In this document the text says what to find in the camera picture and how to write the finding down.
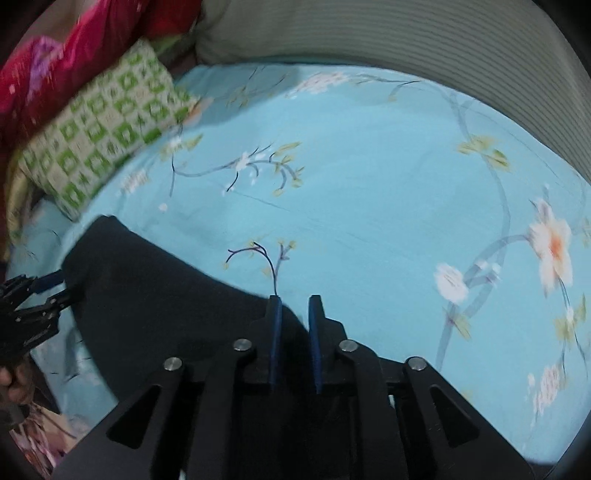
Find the left hand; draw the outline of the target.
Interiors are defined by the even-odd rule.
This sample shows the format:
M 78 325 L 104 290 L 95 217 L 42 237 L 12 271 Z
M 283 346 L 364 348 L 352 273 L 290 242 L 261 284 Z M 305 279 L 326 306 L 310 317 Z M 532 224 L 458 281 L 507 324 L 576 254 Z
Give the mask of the left hand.
M 26 405 L 32 401 L 35 385 L 27 359 L 15 367 L 2 367 L 0 373 L 1 385 L 7 389 L 7 396 L 11 402 Z

